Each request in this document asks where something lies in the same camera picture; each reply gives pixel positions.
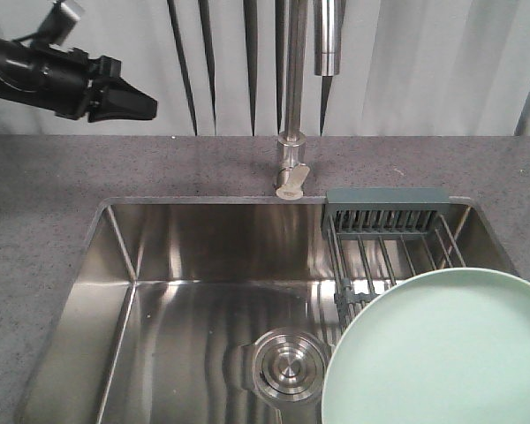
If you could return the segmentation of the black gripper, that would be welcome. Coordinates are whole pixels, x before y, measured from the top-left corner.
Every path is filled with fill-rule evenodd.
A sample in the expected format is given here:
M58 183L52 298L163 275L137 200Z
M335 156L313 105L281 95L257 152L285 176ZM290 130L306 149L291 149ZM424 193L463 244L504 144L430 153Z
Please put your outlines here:
M114 57L92 58L82 49L62 51L45 43L29 46L34 106L60 117L88 122L153 120L158 102L120 77L122 63Z

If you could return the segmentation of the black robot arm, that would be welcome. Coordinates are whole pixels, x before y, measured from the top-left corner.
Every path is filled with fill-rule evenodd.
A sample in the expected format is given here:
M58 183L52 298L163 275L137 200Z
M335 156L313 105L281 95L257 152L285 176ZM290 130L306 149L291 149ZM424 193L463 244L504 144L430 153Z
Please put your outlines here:
M121 62L113 57L91 58L81 49L62 51L44 42L26 46L0 39L0 99L50 110L65 119L154 119L157 100L120 73Z

